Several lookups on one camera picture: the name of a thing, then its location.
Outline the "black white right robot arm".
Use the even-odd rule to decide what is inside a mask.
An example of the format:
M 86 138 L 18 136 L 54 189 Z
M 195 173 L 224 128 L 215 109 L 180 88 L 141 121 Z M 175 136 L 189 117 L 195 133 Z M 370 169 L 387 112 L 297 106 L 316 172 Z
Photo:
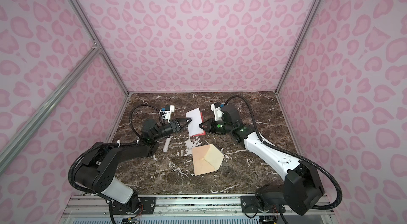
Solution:
M 297 153 L 276 147 L 262 135 L 257 134 L 251 125 L 209 119 L 199 126 L 207 133 L 231 135 L 237 143 L 242 143 L 246 150 L 256 154 L 282 178 L 284 185 L 280 188 L 264 185 L 256 191 L 255 196 L 260 209 L 265 210 L 271 205 L 283 205 L 289 206 L 292 211 L 303 216 L 310 209 L 332 210 L 342 202 L 341 187 L 327 170 Z M 325 194 L 320 173 L 332 182 L 337 191 L 336 199 L 328 205 L 318 205 L 318 201 Z

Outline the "white glue stick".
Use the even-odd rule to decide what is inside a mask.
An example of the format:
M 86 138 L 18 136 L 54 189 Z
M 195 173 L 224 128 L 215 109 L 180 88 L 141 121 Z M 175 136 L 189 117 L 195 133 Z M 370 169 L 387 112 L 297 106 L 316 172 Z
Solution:
M 167 153 L 167 151 L 168 151 L 168 149 L 169 149 L 169 144 L 170 144 L 170 142 L 171 142 L 171 138 L 169 137 L 169 138 L 166 139 L 165 144 L 164 144 L 164 147 L 163 147 L 163 152 L 164 152 L 164 153 Z

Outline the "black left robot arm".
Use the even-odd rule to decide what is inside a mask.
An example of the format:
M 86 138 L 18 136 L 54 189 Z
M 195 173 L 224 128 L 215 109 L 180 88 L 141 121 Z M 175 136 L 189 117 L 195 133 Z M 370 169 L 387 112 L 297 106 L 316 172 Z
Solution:
M 143 136 L 139 141 L 123 144 L 97 142 L 73 162 L 68 181 L 76 190 L 107 200 L 112 211 L 140 213 L 142 203 L 138 192 L 115 177 L 119 163 L 153 156 L 159 147 L 159 139 L 181 131 L 191 122 L 192 118 L 177 118 L 159 126 L 155 120 L 148 119 L 143 122 Z

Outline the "peach paper envelope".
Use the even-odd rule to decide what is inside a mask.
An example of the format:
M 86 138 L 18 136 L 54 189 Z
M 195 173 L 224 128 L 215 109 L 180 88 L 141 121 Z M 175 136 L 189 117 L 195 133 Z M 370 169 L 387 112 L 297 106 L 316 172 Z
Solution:
M 219 170 L 224 154 L 212 144 L 194 147 L 192 149 L 195 176 Z

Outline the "pink red-bordered letter card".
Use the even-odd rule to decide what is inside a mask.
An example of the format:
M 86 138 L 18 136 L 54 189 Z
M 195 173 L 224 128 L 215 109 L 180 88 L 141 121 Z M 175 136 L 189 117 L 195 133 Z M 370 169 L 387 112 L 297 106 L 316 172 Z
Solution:
M 202 114 L 199 108 L 193 109 L 185 114 L 187 118 L 191 118 L 191 123 L 188 124 L 188 133 L 190 137 L 202 136 L 206 132 L 199 127 L 202 123 Z

